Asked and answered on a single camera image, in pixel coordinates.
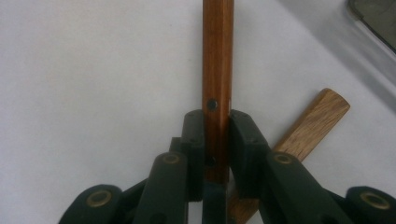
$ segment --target wooden stick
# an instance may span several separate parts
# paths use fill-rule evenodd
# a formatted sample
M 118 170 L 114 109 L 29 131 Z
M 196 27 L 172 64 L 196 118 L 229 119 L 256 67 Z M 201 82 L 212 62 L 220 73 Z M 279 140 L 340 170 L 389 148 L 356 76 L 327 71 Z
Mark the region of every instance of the wooden stick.
M 350 108 L 335 91 L 322 90 L 274 147 L 302 161 Z M 228 201 L 228 216 L 245 224 L 259 209 L 259 200 L 240 200 L 236 190 Z
M 233 68 L 233 0 L 204 0 L 203 111 L 206 156 L 211 167 L 205 178 L 226 185 L 229 177 L 227 142 Z

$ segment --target wood grain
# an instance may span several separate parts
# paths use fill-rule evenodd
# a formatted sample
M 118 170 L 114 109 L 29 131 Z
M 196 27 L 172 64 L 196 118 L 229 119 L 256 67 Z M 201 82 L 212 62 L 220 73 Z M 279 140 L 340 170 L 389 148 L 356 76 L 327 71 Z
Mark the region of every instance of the wood grain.
M 350 108 L 349 103 L 330 89 L 322 90 L 274 147 L 302 161 Z M 240 200 L 235 190 L 228 204 L 228 216 L 245 224 L 259 209 L 259 200 Z
M 204 0 L 203 111 L 205 178 L 226 185 L 229 177 L 227 138 L 233 68 L 233 0 Z

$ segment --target light brown wooden handle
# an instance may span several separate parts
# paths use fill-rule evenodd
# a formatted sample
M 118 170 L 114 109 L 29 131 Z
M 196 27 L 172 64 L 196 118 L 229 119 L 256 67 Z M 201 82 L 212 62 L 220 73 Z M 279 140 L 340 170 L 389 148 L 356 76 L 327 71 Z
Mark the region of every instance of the light brown wooden handle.
M 205 178 L 228 183 L 227 155 L 233 68 L 233 0 L 204 0 L 203 101 Z
M 277 142 L 274 150 L 287 152 L 302 161 L 349 108 L 349 103 L 335 91 L 322 90 Z M 231 193 L 228 217 L 236 224 L 247 223 L 258 209 L 259 200 L 239 200 L 236 190 Z

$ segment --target white tabletop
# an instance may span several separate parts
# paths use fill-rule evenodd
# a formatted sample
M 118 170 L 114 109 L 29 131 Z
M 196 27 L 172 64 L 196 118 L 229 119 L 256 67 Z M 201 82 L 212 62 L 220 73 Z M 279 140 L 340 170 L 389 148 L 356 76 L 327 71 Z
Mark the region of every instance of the white tabletop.
M 396 197 L 395 54 L 342 0 L 235 1 L 234 14 L 233 108 L 273 146 L 337 91 L 351 109 L 304 165 L 340 195 Z M 0 3 L 0 223 L 57 223 L 84 189 L 146 178 L 201 107 L 201 63 L 199 0 Z

